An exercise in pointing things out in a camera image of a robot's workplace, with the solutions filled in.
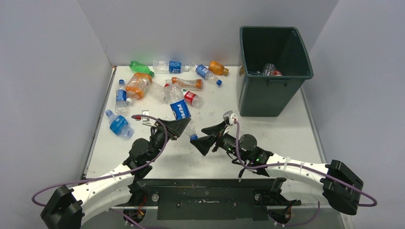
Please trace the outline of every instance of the white wall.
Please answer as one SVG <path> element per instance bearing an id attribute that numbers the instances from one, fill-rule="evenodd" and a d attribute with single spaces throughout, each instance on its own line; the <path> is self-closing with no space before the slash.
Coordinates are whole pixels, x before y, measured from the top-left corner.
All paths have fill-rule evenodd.
<path id="1" fill-rule="evenodd" d="M 80 177 L 110 74 L 75 0 L 1 1 L 0 228 L 46 228 L 31 196 Z"/>
<path id="2" fill-rule="evenodd" d="M 243 25 L 295 26 L 311 50 L 338 0 L 78 0 L 111 63 L 239 62 Z"/>
<path id="3" fill-rule="evenodd" d="M 340 0 L 310 52 L 305 92 L 326 158 L 379 201 L 358 210 L 357 229 L 405 228 L 404 12 L 405 1 Z"/>

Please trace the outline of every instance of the green bottle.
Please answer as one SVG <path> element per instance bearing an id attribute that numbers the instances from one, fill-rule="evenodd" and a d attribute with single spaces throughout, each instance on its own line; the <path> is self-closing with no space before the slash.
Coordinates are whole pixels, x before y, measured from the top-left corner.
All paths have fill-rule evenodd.
<path id="1" fill-rule="evenodd" d="M 146 73 L 149 74 L 151 77 L 155 75 L 154 72 L 152 72 L 148 66 L 139 63 L 138 61 L 131 61 L 131 64 L 129 65 L 130 69 L 136 73 Z"/>

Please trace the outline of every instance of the white tabletop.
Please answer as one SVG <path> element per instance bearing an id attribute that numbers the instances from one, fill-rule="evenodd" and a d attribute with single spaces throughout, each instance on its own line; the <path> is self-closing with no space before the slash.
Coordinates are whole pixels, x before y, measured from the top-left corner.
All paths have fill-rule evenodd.
<path id="1" fill-rule="evenodd" d="M 320 153 L 311 127 L 304 98 L 299 90 L 279 117 L 241 117 L 238 111 L 236 98 L 236 73 L 238 67 L 229 68 L 228 76 L 219 76 L 223 81 L 221 87 L 205 84 L 201 91 L 193 91 L 204 99 L 200 109 L 189 106 L 192 120 L 197 129 L 198 136 L 204 136 L 202 128 L 219 124 L 223 121 L 222 115 L 233 110 L 241 124 L 241 135 L 252 134 L 257 139 L 257 145 L 265 150 L 293 159 L 321 163 Z M 107 96 L 106 109 L 114 111 L 115 89 L 119 79 L 128 80 L 133 72 L 127 66 L 117 67 L 112 81 L 111 90 Z M 171 77 L 182 79 L 201 79 L 195 72 L 181 74 L 156 74 L 153 81 L 164 85 L 166 79 Z M 141 114 L 142 110 L 149 110 L 153 117 L 164 120 L 174 120 L 173 113 L 168 104 L 161 104 L 151 96 L 136 101 L 130 107 L 130 115 Z M 98 135 L 95 138 L 94 149 L 88 164 L 86 178 L 99 177 L 128 157 L 133 141 L 137 138 L 149 139 L 150 129 L 135 121 L 128 115 L 126 118 L 134 128 L 135 133 L 131 140 L 125 141 L 114 135 L 109 129 L 108 119 L 102 116 Z M 229 134 L 235 136 L 236 128 Z M 231 164 L 231 159 L 225 151 L 219 149 L 211 151 L 207 156 L 190 144 L 189 138 L 182 135 L 177 141 L 170 141 L 163 154 L 152 163 L 153 169 L 146 178 L 155 179 L 237 179 L 241 166 Z M 242 178 L 266 178 L 246 171 Z"/>

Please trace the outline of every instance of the dark green trash bin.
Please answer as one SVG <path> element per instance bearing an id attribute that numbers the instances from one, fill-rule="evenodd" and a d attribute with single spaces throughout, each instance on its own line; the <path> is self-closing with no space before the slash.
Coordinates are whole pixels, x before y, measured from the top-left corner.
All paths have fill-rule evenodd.
<path id="1" fill-rule="evenodd" d="M 313 77 L 304 42 L 294 27 L 240 28 L 242 66 L 237 77 L 241 116 L 276 117 L 305 80 Z M 272 63 L 282 76 L 254 75 Z"/>

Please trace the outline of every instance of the crushed plastic bottle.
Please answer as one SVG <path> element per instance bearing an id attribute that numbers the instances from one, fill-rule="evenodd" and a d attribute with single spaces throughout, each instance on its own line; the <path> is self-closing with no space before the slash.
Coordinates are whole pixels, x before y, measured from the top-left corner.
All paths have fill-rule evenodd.
<path id="1" fill-rule="evenodd" d="M 176 120 L 191 117 L 189 108 L 184 100 L 184 95 L 177 83 L 165 87 L 165 97 L 167 102 L 170 104 Z M 192 120 L 187 125 L 184 133 L 190 137 L 190 140 L 198 138 L 197 134 L 195 133 L 195 127 Z"/>
<path id="2" fill-rule="evenodd" d="M 222 81 L 219 80 L 218 77 L 204 65 L 198 65 L 194 62 L 192 69 L 195 70 L 195 72 L 198 73 L 202 78 L 204 78 L 208 83 L 221 86 Z"/>
<path id="3" fill-rule="evenodd" d="M 115 115 L 111 110 L 106 110 L 110 123 L 110 130 L 117 136 L 128 140 L 134 135 L 134 129 L 129 126 L 128 121 L 122 115 Z"/>
<path id="4" fill-rule="evenodd" d="M 171 80 L 166 80 L 167 84 L 177 83 L 180 88 L 203 88 L 203 80 L 184 80 L 177 77 L 172 77 Z"/>
<path id="5" fill-rule="evenodd" d="M 128 104 L 127 92 L 125 91 L 125 82 L 124 80 L 118 81 L 118 87 L 116 91 L 116 103 L 115 103 L 115 112 L 118 115 L 127 115 L 128 114 Z"/>
<path id="6" fill-rule="evenodd" d="M 155 76 L 155 73 L 152 72 L 148 66 L 139 63 L 138 61 L 131 61 L 129 67 L 135 73 L 146 73 L 149 74 L 151 77 Z"/>
<path id="7" fill-rule="evenodd" d="M 211 61 L 208 69 L 216 75 L 228 75 L 229 69 L 225 68 L 222 64 Z"/>
<path id="8" fill-rule="evenodd" d="M 183 66 L 177 61 L 153 61 L 152 66 L 156 73 L 182 73 L 190 70 L 189 66 Z"/>
<path id="9" fill-rule="evenodd" d="M 152 77 L 146 73 L 135 73 L 126 86 L 127 102 L 131 104 L 134 99 L 142 99 L 148 93 Z"/>
<path id="10" fill-rule="evenodd" d="M 201 107 L 203 104 L 203 98 L 201 96 L 187 91 L 184 88 L 182 88 L 181 91 L 183 92 L 186 103 L 190 104 L 191 106 Z"/>

